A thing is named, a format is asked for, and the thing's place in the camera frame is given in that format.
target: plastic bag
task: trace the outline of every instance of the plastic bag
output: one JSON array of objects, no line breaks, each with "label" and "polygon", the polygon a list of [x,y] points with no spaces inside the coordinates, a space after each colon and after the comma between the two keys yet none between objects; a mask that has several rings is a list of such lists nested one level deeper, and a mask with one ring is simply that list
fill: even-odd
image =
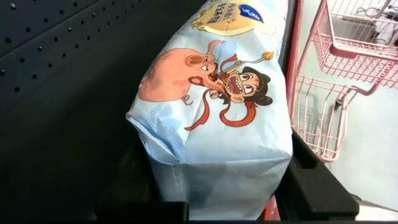
[{"label": "plastic bag", "polygon": [[255,220],[292,155],[277,59],[286,1],[209,0],[141,81],[127,119],[162,198],[191,220]]}]

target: open mouth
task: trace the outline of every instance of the open mouth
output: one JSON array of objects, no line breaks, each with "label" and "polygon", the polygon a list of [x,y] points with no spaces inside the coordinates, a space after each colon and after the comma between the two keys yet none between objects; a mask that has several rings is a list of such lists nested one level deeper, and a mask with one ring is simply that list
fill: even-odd
[{"label": "open mouth", "polygon": [[227,80],[228,86],[226,87],[227,90],[234,94],[241,94],[242,93],[242,88],[238,84],[238,78],[236,77],[231,77]]}]

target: yellow label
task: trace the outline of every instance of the yellow label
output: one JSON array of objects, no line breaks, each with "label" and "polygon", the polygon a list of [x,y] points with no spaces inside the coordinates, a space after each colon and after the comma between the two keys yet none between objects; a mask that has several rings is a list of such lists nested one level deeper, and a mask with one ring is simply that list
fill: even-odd
[{"label": "yellow label", "polygon": [[253,29],[265,35],[276,32],[272,12],[262,7],[259,0],[231,0],[214,4],[200,12],[191,21],[191,26],[222,36],[239,35]]}]

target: pink shopping cart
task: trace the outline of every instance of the pink shopping cart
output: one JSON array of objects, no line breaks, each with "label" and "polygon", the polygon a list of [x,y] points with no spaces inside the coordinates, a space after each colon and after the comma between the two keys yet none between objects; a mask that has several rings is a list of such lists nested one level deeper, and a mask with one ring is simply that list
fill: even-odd
[{"label": "pink shopping cart", "polygon": [[[287,96],[292,127],[324,162],[338,158],[346,134],[348,106],[357,93],[369,96],[378,86],[398,89],[398,1],[395,2],[322,0],[300,61],[299,46],[292,52]],[[311,42],[324,73],[373,86],[364,90],[301,76]],[[316,109],[311,107],[315,95],[319,104]]]}]

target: black hair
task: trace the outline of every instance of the black hair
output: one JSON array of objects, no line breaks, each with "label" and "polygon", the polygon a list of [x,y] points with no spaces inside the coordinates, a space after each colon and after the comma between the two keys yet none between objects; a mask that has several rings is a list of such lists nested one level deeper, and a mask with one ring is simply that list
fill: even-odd
[{"label": "black hair", "polygon": [[[254,73],[257,75],[257,77],[259,77],[259,88],[256,90],[254,95],[244,97],[244,100],[245,101],[253,101],[256,104],[261,105],[261,106],[270,105],[272,103],[272,98],[269,96],[266,96],[266,94],[268,92],[268,83],[271,81],[271,78],[269,78],[269,76],[266,74],[262,74],[262,73],[258,72],[254,68],[244,67],[243,73],[247,73],[247,72]],[[224,99],[223,104],[228,104],[228,100],[227,100],[227,97],[225,96],[225,94],[227,94],[229,98],[231,97],[227,91],[225,91],[225,93],[217,92],[218,97],[220,99]]]}]

